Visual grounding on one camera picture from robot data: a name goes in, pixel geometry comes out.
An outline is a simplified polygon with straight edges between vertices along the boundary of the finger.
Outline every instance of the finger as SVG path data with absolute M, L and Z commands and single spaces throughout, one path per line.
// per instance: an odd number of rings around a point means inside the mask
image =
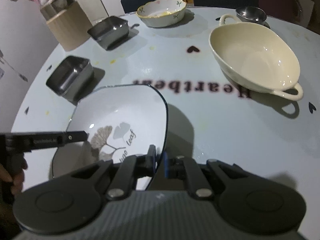
M 23 184 L 13 185 L 11 186 L 11 193 L 12 195 L 17 195 L 18 193 L 21 193 L 23 188 Z
M 24 172 L 21 171 L 19 174 L 13 177 L 13 184 L 18 185 L 18 184 L 22 184 L 23 182 L 24 182 Z
M 27 164 L 27 161 L 25 159 L 23 159 L 22 168 L 24 170 L 26 170 L 28 168 L 28 164 Z
M 3 180 L 5 182 L 12 182 L 12 178 L 10 174 L 7 172 L 7 170 L 2 166 L 0 163 L 0 180 Z

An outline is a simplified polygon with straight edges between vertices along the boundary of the ginkgo leaf print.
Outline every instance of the ginkgo leaf print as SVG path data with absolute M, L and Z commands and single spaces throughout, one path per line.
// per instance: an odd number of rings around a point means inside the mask
M 113 152 L 107 153 L 110 155 L 113 155 L 116 152 L 116 150 L 125 149 L 125 147 L 115 148 L 107 143 L 107 140 L 111 132 L 112 132 L 112 126 L 100 127 L 91 139 L 91 142 L 90 142 L 91 147 L 93 149 L 98 149 L 98 151 L 100 152 L 102 147 L 107 145 L 113 149 Z

